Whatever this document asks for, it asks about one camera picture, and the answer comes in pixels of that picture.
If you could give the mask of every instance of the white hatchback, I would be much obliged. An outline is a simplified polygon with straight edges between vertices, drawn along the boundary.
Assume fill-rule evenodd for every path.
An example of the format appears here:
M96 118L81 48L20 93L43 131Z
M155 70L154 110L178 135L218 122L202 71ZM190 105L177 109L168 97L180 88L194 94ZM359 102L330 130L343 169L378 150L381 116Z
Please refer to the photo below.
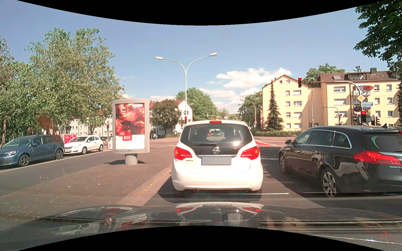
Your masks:
M171 181L176 194L184 190L258 192L263 167L248 125L232 120L187 123L175 147Z
M64 144L64 154L86 154L93 150L103 151L103 141L94 135L79 136Z

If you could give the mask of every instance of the blue minivan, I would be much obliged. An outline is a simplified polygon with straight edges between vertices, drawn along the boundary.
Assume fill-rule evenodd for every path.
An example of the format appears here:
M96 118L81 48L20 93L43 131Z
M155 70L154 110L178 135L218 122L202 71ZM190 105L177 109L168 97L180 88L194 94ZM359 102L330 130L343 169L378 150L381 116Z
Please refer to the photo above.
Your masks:
M31 135L13 139L0 148L0 166L25 167L32 160L63 158L64 142L59 135Z

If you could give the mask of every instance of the blue sky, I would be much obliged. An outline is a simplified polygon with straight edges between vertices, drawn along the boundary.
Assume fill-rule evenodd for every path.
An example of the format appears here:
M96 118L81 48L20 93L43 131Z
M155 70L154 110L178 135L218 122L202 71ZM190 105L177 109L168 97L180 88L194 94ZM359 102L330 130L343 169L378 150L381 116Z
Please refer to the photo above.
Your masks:
M310 17L234 26L171 26L111 20L33 5L0 0L0 35L8 40L16 60L29 60L24 51L29 42L39 42L55 27L74 32L99 28L106 45L116 55L120 84L131 98L162 100L184 90L184 71L192 61L217 52L218 56L199 60L188 71L188 87L213 95L212 101L231 113L243 96L258 91L274 77L287 74L304 77L311 67L329 63L347 71L360 65L385 70L386 64L353 50L365 37L358 28L355 9Z

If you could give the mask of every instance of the car logo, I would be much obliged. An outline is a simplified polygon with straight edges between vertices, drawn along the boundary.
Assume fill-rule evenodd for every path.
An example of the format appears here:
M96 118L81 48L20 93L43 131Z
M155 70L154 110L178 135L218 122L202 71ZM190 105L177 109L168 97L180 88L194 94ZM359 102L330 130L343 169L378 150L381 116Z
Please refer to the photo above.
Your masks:
M219 148L218 146L214 147L214 148L212 149L212 151L213 151L215 154L218 154L219 152L221 152L221 151L220 151L220 148Z

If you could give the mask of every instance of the yellow building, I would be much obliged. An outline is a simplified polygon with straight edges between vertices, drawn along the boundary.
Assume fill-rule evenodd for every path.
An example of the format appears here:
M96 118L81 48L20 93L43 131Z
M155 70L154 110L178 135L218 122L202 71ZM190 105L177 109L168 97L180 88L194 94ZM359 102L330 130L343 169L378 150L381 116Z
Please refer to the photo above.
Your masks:
M360 90L362 102L357 100ZM352 125L353 107L361 103L367 117L379 117L380 124L399 126L398 112L398 84L386 71L377 71L371 68L368 72L333 73L317 75L314 86L302 84L283 75L272 81L274 94L279 112L284 120L284 130L305 130L315 126L335 126L340 121L342 125ZM364 86L373 87L364 90ZM262 88L263 93L263 119L269 114L269 101L271 98L271 83Z

